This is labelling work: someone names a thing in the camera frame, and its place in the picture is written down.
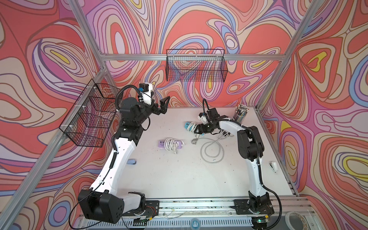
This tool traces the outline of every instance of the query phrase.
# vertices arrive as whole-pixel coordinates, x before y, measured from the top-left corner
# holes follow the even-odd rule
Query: purple power strip
[[[183,145],[181,141],[175,141],[175,143],[178,144],[178,149],[181,149],[181,146]],[[165,140],[159,140],[159,148],[164,149],[165,148]]]

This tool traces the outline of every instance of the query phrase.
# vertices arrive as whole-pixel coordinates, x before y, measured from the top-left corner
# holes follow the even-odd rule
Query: blue power strip
[[[184,128],[185,128],[186,130],[188,130],[188,127],[189,127],[190,123],[191,123],[191,122],[186,122],[186,123],[185,123]]]

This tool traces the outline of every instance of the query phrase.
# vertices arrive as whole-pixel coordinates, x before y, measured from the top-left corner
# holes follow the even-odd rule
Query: coiled cable
[[[216,163],[219,163],[221,162],[224,157],[225,157],[225,150],[224,150],[224,147],[218,142],[219,140],[222,140],[222,139],[226,139],[228,137],[228,133],[225,132],[225,131],[222,131],[222,133],[219,135],[219,138],[217,140],[213,140],[213,139],[210,139],[210,138],[206,138],[206,137],[202,137],[202,138],[196,138],[196,139],[193,139],[192,140],[192,143],[193,144],[196,144],[198,140],[202,140],[202,139],[206,139],[206,140],[210,140],[206,143],[204,143],[201,147],[201,150],[200,150],[200,155],[201,155],[201,158],[207,162],[207,163],[210,163],[210,164],[216,164]],[[217,146],[219,147],[219,151],[217,152],[217,154],[215,156],[211,156],[207,153],[207,148],[210,147],[211,145],[213,144],[217,144]],[[216,158],[219,157],[219,155],[221,154],[221,151],[222,151],[222,156],[221,156],[221,159],[219,160],[216,160]],[[213,158],[212,161],[209,161],[209,160],[206,160],[203,156],[203,153],[209,157],[209,158]]]
[[[188,127],[187,127],[187,130],[189,131],[189,132],[193,132],[194,133],[194,131],[195,131],[195,129],[197,128],[197,126],[198,126],[198,124],[196,123],[196,122],[191,122],[189,125],[188,125]]]
[[[164,143],[166,151],[174,151],[174,153],[177,154],[179,145],[176,141],[177,140],[174,138],[167,138]]]

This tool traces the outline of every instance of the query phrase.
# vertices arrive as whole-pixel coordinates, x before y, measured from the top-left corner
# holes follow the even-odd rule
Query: white table surface
[[[224,159],[217,164],[204,162],[200,149],[206,140],[191,143],[195,138],[184,125],[187,121],[199,123],[197,118],[202,108],[169,108],[166,114],[152,114],[151,126],[144,131],[130,158],[136,165],[127,165],[118,183],[118,195],[126,192],[142,192],[146,198],[199,198],[199,197],[241,197],[248,196],[249,177],[243,159],[237,148],[237,137],[220,140],[224,147]],[[233,116],[234,108],[217,108],[220,115]],[[292,195],[282,170],[274,173],[269,162],[277,162],[276,156],[258,121],[253,108],[244,118],[243,125],[257,126],[265,151],[263,152],[262,175],[264,184],[278,195]],[[158,141],[172,137],[184,141],[178,150],[166,151],[158,148]],[[217,139],[217,135],[205,134]],[[209,147],[217,153],[217,146]]]

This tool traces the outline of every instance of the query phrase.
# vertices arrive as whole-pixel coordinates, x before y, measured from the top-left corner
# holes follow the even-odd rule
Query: black cable
[[[124,222],[123,217],[121,217],[121,220],[123,221],[123,223],[124,223],[125,227],[126,227],[128,230],[130,230],[130,228],[128,228],[127,224]]]
[[[220,133],[221,133],[221,130],[218,133],[212,133],[211,132],[212,135],[216,135],[216,134],[220,134]]]
[[[125,91],[126,89],[128,89],[128,88],[133,88],[133,89],[135,89],[135,91],[137,91],[137,93],[138,93],[138,96],[139,96],[139,97],[142,97],[142,93],[141,93],[141,91],[139,91],[139,89],[138,89],[135,85],[126,85],[126,86],[122,87],[122,89],[119,91],[119,93],[117,93],[117,95],[116,95],[116,97],[115,97],[115,107],[116,107],[116,109],[117,109],[117,110],[120,110],[120,106],[119,106],[120,101],[121,101],[121,100],[122,100],[122,98],[123,98],[123,93],[124,93],[124,91]]]
[[[261,183],[261,186],[262,186],[265,190],[267,190],[267,191],[269,191],[269,192],[273,193],[273,194],[276,196],[277,201],[279,202],[279,206],[280,206],[279,216],[277,217],[277,220],[276,220],[276,221],[275,221],[271,226],[269,226],[269,227],[267,227],[267,228],[263,229],[263,230],[269,230],[269,229],[273,228],[274,226],[276,226],[276,225],[279,223],[279,221],[280,221],[280,219],[281,219],[281,216],[282,216],[282,205],[281,205],[281,200],[280,200],[279,196],[278,196],[274,191],[272,191],[271,189],[267,188],[267,187],[263,184],[263,180],[262,180],[262,171],[261,171],[261,164],[260,164],[260,162],[259,162],[259,159],[260,159],[260,156],[261,156],[261,150],[260,150],[260,148],[259,148],[259,143],[258,143],[258,141],[257,141],[257,137],[255,136],[255,134],[254,134],[254,132],[253,132],[253,130],[252,130],[252,129],[250,129],[250,128],[246,127],[246,126],[241,125],[241,124],[240,124],[239,122],[237,122],[237,121],[230,120],[230,119],[229,119],[229,120],[227,120],[227,119],[221,119],[221,120],[219,120],[219,121],[230,121],[230,122],[234,122],[234,123],[238,124],[239,126],[241,126],[242,128],[244,128],[245,130],[249,131],[249,132],[252,134],[252,138],[253,138],[253,140],[254,140],[254,142],[255,142],[255,144],[256,144],[256,147],[257,147],[257,165],[258,165],[259,181],[260,181],[260,183]]]
[[[146,129],[143,128],[143,130],[147,131],[147,129],[149,128],[150,125],[151,125],[151,119],[148,117],[148,127]]]
[[[203,98],[203,100],[202,100],[202,106],[203,106],[203,113],[204,114],[206,114],[206,111],[205,111],[205,103],[207,105],[207,110],[209,110],[207,100]]]
[[[116,147],[116,145],[115,145],[115,139],[116,139],[116,137],[115,137],[115,136],[113,136],[113,137],[111,138],[111,145],[112,145],[113,149],[114,149],[115,151],[117,151],[117,147]]]
[[[104,181],[105,180],[105,178],[107,177],[107,174],[109,174],[109,172],[110,172],[110,169],[108,170],[108,172],[106,173],[106,175],[105,175],[105,177],[102,179],[102,181]],[[84,200],[85,198],[87,198],[87,197],[89,197],[94,191],[96,191],[99,187],[100,187],[100,185],[101,184],[99,184],[98,186],[97,186],[97,188],[95,188],[95,190],[93,190],[93,191],[91,191],[87,196],[85,196],[83,199],[81,199],[80,201],[78,201],[78,203],[76,203],[75,204],[75,206],[72,208],[72,210],[70,211],[70,213],[69,213],[69,218],[68,218],[68,220],[69,220],[69,227],[70,228],[72,228],[72,229],[74,229],[74,230],[81,230],[81,229],[87,229],[87,228],[89,228],[89,227],[92,227],[92,226],[95,226],[96,224],[99,224],[99,223],[101,223],[102,221],[99,221],[99,222],[97,222],[97,223],[94,223],[94,224],[92,224],[92,225],[90,225],[90,226],[87,226],[87,227],[83,227],[83,228],[74,228],[72,225],[71,225],[71,223],[70,223],[70,217],[71,217],[71,214],[72,214],[72,212],[74,211],[74,209],[77,207],[77,205],[82,201],[82,200]]]
[[[141,93],[144,93],[145,95],[147,95],[147,96],[149,96],[147,93],[145,93],[145,92],[141,92]],[[152,93],[153,93],[153,91],[152,91]],[[153,94],[154,95],[154,94]],[[153,97],[151,97],[151,96],[149,96],[152,100],[153,100]]]

